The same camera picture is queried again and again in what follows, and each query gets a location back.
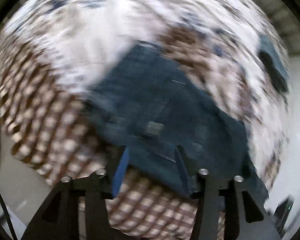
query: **brown patterned fabric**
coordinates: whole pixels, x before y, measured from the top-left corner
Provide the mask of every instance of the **brown patterned fabric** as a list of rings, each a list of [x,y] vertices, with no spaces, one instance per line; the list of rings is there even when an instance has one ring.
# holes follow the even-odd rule
[[[196,11],[194,22],[199,21],[198,28],[211,35],[226,57],[202,41],[202,32],[185,26],[182,19],[188,11]],[[107,24],[111,12],[120,17]],[[93,15],[103,23],[96,29],[94,22],[89,25]],[[108,30],[116,22],[126,27],[123,34]],[[232,32],[211,32],[229,26]],[[180,62],[180,69],[209,92],[220,109],[245,122],[251,133],[251,158],[271,188],[284,151],[287,112],[284,97],[274,90],[257,58],[259,34],[271,39],[287,67],[281,39],[251,0],[30,0],[0,34],[0,119],[15,142],[12,154],[51,186],[64,175],[86,177],[103,168],[116,148],[99,138],[80,115],[85,84],[94,84],[110,71],[119,60],[115,56],[126,52],[117,50],[120,45],[129,49],[134,39],[146,39]],[[89,40],[93,35],[97,41]],[[119,42],[111,44],[117,38]],[[98,53],[96,48],[103,51],[104,62],[88,62],[91,55],[82,49],[90,51],[86,44],[95,45],[92,54]],[[128,235],[189,239],[197,205],[130,168],[107,209],[110,224]],[[218,239],[223,234],[222,213]]]

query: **black cable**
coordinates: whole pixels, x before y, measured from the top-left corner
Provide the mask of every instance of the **black cable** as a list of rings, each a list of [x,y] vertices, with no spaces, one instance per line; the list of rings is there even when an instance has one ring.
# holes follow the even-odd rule
[[[11,222],[11,219],[10,219],[10,215],[9,215],[9,212],[7,210],[7,207],[6,207],[6,204],[4,203],[3,199],[2,199],[2,196],[0,194],[0,205],[2,207],[2,210],[3,210],[3,213],[6,217],[6,220],[7,220],[7,224],[8,224],[8,227],[9,227],[9,230],[11,232],[11,235],[12,235],[12,239],[13,240],[18,240],[17,238],[17,235],[14,231],[14,228],[13,228],[13,225],[12,225],[12,222]]]

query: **metal screw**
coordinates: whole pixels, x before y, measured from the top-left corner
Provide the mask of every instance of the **metal screw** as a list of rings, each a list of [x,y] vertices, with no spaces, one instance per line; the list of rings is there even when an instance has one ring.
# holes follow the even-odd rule
[[[105,174],[106,174],[106,170],[105,170],[105,169],[98,169],[98,170],[96,171],[96,174],[97,174],[97,175],[105,175]]]
[[[244,181],[244,178],[240,175],[237,175],[237,176],[234,176],[234,181],[236,182],[243,182]]]
[[[198,173],[199,173],[200,175],[205,176],[205,175],[208,175],[208,174],[209,174],[209,171],[208,171],[207,169],[200,169],[200,170],[198,171]]]
[[[71,177],[70,177],[70,176],[63,176],[63,177],[61,178],[61,181],[62,181],[63,183],[70,182],[70,181],[71,181]]]

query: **clothing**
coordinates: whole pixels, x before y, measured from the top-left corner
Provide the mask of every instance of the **clothing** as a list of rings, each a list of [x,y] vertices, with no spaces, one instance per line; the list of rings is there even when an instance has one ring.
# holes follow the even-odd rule
[[[251,0],[29,0],[0,33],[0,118],[12,154],[49,185],[104,167],[114,147],[82,118],[82,101],[142,40],[159,43],[218,108],[244,122],[251,160],[271,188],[289,115],[258,58],[261,35],[287,68],[281,39]],[[154,239],[189,238],[196,213],[195,202],[136,169],[107,207],[113,227]]]
[[[159,49],[135,46],[92,88],[87,119],[106,141],[126,145],[131,165],[185,197],[200,190],[195,187],[200,168],[223,178],[244,177],[251,160],[243,122],[220,111]],[[177,147],[192,162],[187,168],[175,156]],[[266,192],[258,176],[254,180],[260,195]]]
[[[267,72],[269,73],[272,85],[278,93],[285,94],[289,92],[289,76],[282,65],[282,62],[267,36],[260,37],[260,46],[258,55]]]

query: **dark blue fabric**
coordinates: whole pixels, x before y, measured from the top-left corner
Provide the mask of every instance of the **dark blue fabric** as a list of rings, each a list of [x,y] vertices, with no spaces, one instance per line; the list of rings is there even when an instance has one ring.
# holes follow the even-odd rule
[[[131,165],[187,197],[196,190],[198,168],[231,179],[243,176],[250,160],[244,124],[155,48],[135,46],[91,89],[85,114],[107,141],[127,145]],[[177,146],[194,164],[189,171],[180,172]]]
[[[288,89],[288,72],[284,68],[278,53],[268,36],[259,37],[259,58],[268,72],[272,85],[279,93],[287,93]]]

